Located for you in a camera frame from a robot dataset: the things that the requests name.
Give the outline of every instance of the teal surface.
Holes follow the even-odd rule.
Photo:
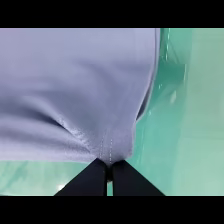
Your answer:
[[[128,162],[166,195],[224,195],[223,53],[224,29],[163,30],[158,74]],[[86,166],[0,162],[0,194],[53,195]]]

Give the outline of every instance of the garment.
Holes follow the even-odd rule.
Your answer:
[[[158,28],[0,29],[0,160],[131,156]]]

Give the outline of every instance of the black bar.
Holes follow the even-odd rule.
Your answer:
[[[96,159],[55,196],[106,196],[107,166]]]
[[[165,196],[126,161],[112,165],[114,196]]]

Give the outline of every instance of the glass tabletop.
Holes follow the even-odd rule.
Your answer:
[[[162,31],[158,74],[127,161],[166,195],[224,195],[224,29]],[[54,195],[87,165],[2,161],[0,194]]]

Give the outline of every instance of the green surface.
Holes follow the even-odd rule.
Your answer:
[[[224,195],[223,53],[224,29],[164,29],[128,162],[166,195]],[[53,195],[86,166],[0,162],[0,194]]]

